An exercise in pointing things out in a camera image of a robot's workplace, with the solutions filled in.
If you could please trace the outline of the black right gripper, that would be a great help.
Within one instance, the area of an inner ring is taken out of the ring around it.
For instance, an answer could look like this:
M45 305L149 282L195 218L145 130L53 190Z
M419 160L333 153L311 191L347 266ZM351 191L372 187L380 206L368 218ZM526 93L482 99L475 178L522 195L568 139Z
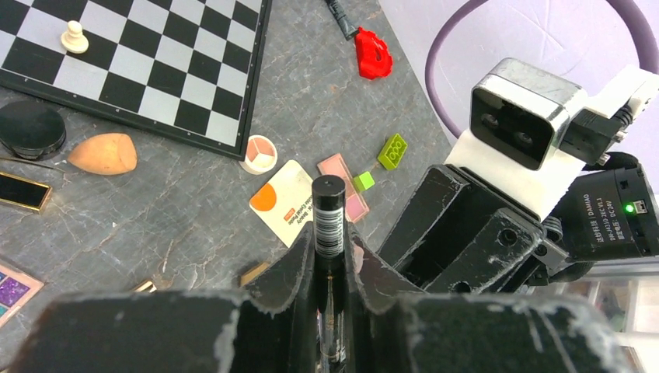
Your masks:
M465 168L431 166L379 250L430 293L513 293L541 267L539 218Z

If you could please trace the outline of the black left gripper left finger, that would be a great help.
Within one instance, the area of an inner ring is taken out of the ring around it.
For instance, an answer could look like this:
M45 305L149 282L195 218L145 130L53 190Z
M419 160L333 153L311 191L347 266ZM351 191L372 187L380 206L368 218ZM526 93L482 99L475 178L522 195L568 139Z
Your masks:
M307 222L291 248L245 289L242 346L247 372L316 369L315 237Z

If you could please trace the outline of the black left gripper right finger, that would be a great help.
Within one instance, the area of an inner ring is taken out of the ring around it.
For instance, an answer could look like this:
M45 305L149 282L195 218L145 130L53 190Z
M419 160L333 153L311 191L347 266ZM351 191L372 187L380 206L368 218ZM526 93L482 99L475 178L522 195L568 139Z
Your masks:
M353 224L346 227L347 372L409 372L402 295L422 290L373 253Z

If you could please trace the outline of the wooden handle makeup brush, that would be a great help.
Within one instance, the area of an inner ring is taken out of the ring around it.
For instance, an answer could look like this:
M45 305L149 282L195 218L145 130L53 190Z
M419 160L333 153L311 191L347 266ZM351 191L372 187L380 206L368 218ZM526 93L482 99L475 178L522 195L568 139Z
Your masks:
M152 293L157 290L157 287L155 286L154 282L151 280L145 280L142 281L139 285L137 285L133 291L135 292L148 292Z

